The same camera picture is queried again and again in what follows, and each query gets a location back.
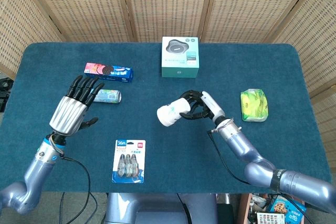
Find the silver can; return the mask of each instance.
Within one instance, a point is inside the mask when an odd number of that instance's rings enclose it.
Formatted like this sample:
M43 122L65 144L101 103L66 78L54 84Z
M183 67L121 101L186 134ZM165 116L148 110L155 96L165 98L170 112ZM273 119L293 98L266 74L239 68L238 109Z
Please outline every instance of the silver can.
M101 89L99 90L94 102L119 103L121 101L121 93L119 90Z

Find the white cup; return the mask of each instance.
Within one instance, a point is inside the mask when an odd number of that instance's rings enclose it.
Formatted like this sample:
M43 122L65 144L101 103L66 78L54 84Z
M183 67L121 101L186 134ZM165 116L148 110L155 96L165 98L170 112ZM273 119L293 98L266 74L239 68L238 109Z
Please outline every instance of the white cup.
M180 98L171 104L158 108L156 114L164 126L170 126L181 118L180 113L187 113L190 109L188 101L184 98Z

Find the green package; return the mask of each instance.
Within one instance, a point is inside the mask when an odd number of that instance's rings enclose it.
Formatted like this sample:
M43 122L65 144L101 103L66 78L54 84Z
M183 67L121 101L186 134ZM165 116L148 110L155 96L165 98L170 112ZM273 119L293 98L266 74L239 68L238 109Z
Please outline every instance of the green package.
M261 89L248 89L240 93L242 118L246 122L263 122L268 117L265 93Z

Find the blue felt tablecloth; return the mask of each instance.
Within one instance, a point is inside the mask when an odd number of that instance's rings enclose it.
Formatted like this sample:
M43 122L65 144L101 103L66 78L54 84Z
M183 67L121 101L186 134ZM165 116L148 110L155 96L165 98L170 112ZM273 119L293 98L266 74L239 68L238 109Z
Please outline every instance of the blue felt tablecloth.
M84 163L92 191L155 193L262 192L234 180L223 168L206 131L209 119L179 120L164 127L160 106L189 89L206 90L267 159L331 180L296 50L287 44L200 44L196 79L161 78L159 43L38 43L27 47L0 128L0 188L22 180L45 135L50 118L72 80L86 62L130 66L132 83L104 81L120 90L120 104L94 103L86 119L92 127L67 139L66 155ZM263 89L269 117L263 123L242 122L240 92ZM144 184L111 182L115 140L146 140ZM215 135L224 159L243 178L245 164ZM44 190L86 191L79 166L60 161Z

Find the robotic arm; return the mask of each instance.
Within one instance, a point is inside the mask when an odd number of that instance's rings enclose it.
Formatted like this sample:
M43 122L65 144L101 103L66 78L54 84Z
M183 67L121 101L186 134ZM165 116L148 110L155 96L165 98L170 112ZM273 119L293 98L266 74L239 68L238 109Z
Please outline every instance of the robotic arm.
M55 163L64 157L65 138L97 122L98 118L88 122L83 122L83 118L104 84L97 85L91 92L98 79L85 78L79 83L81 79L82 76L78 76L73 81L68 93L59 102L49 123L52 133L42 141L25 173L24 182L15 182L0 191L0 214L5 207L12 207L22 215L32 211Z
M168 106L174 107L170 109L174 113L159 113L161 108L158 109L158 118L165 126L169 126L167 121L175 122L181 117L188 120L212 119L216 127L211 130L211 133L218 132L234 154L247 163L244 174L251 185L293 195L336 215L336 188L333 185L292 170L276 169L274 164L262 157L253 147L241 132L241 127L237 127L233 119L225 117L224 111L207 92L190 90L183 93L180 99L173 103ZM194 114L198 106L202 106L203 111Z

